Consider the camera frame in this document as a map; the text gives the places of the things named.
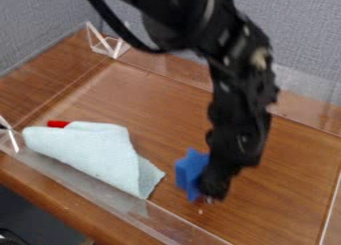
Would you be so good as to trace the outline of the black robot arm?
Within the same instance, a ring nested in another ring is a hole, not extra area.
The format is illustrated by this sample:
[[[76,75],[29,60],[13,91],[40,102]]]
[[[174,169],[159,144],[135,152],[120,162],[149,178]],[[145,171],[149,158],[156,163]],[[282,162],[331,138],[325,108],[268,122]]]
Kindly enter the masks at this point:
[[[212,83],[206,134],[208,164],[198,180],[203,196],[222,200],[240,171],[259,163],[271,125],[267,107],[279,88],[270,40],[234,0],[120,0],[141,13],[153,52],[191,51]]]

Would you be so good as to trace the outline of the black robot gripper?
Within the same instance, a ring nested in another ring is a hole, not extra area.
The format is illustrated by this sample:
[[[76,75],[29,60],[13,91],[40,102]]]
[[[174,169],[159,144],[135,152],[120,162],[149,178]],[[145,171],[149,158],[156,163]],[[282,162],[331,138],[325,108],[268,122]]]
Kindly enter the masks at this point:
[[[211,129],[206,134],[208,164],[199,177],[198,190],[210,200],[222,201],[240,170],[260,161],[271,122],[266,106],[276,102],[279,88],[272,73],[263,82],[255,83],[255,95],[264,97],[264,105],[255,114],[248,109],[244,94],[222,71],[214,66],[208,70],[212,82],[207,107]]]

